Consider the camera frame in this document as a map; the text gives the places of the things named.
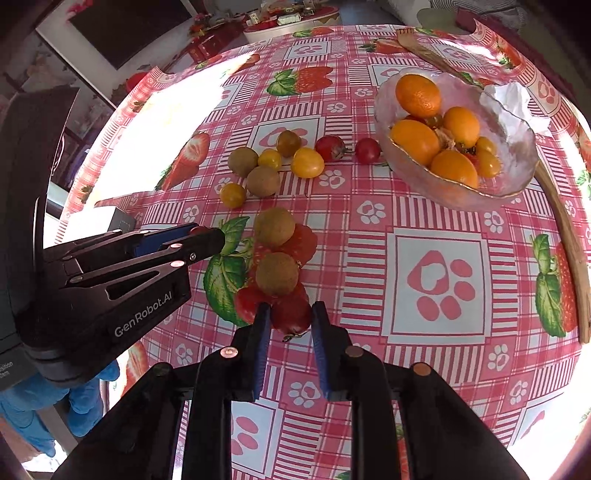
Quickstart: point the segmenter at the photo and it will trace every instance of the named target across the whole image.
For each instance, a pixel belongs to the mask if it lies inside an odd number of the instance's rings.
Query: blue gripper pad
[[[150,235],[144,235],[144,238],[142,238],[141,242],[135,247],[135,258],[157,252],[162,244],[187,236],[191,229],[196,226],[196,223],[189,223],[187,225],[167,228]]]
[[[267,369],[267,355],[269,342],[271,341],[271,309],[265,312],[265,323],[261,333],[261,340],[256,351],[255,363],[253,366],[253,397],[258,400],[261,396],[262,385],[265,381],[265,370]]]
[[[317,312],[317,308],[315,308],[318,303],[322,302],[314,303],[314,307],[312,308],[312,343],[314,346],[316,368],[318,369],[318,378],[320,380],[320,389],[322,390],[324,397],[328,399],[331,393],[329,382],[329,366],[326,350],[324,348],[324,332],[321,325],[322,320],[319,318],[319,312]]]

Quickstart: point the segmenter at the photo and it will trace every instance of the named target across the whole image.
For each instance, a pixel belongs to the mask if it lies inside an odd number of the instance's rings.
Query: yellow cherry tomato
[[[488,150],[476,150],[476,171],[486,179],[493,179],[501,173],[501,161]]]
[[[476,140],[476,153],[478,154],[482,150],[496,155],[496,145],[489,138],[478,137],[478,140]]]
[[[267,148],[259,155],[258,164],[277,171],[281,168],[281,154],[277,150]]]
[[[324,171],[324,158],[313,148],[301,147],[294,154],[291,171],[301,179],[313,179]]]
[[[220,191],[220,200],[228,208],[239,208],[246,200],[246,190],[238,183],[227,183]]]

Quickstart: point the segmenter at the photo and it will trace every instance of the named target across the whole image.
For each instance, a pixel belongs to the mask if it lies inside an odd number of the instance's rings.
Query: hand
[[[119,365],[116,361],[88,383],[72,389],[56,387],[37,373],[0,392],[0,413],[26,441],[40,452],[53,457],[56,454],[55,439],[35,411],[54,405],[69,393],[67,424],[72,434],[83,437],[103,416],[99,380],[114,381],[117,378]]]

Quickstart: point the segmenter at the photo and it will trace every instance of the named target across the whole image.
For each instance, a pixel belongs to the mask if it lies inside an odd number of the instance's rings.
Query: screw
[[[360,346],[349,345],[345,349],[345,354],[351,358],[359,358],[363,355],[363,349]]]
[[[163,377],[168,375],[172,368],[173,367],[170,364],[166,362],[160,362],[159,364],[154,365],[152,370],[154,371],[154,375],[156,375],[156,377]]]
[[[222,348],[220,355],[224,358],[234,358],[238,355],[238,349],[233,346],[225,346]]]
[[[424,363],[414,364],[413,372],[421,377],[427,377],[431,374],[431,367]]]

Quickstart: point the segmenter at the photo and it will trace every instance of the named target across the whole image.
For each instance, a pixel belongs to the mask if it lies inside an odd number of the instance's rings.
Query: kiwi fruit
[[[228,167],[240,178],[245,179],[258,164],[258,153],[248,147],[238,147],[228,158]]]
[[[280,247],[294,234],[295,222],[291,213],[284,208],[263,210],[255,218],[255,239],[269,248]]]
[[[257,286],[267,295],[282,297],[294,291],[300,271],[288,254],[275,252],[262,258],[256,268]]]
[[[253,168],[246,177],[246,188],[256,197],[268,197],[279,191],[279,174],[271,167]]]

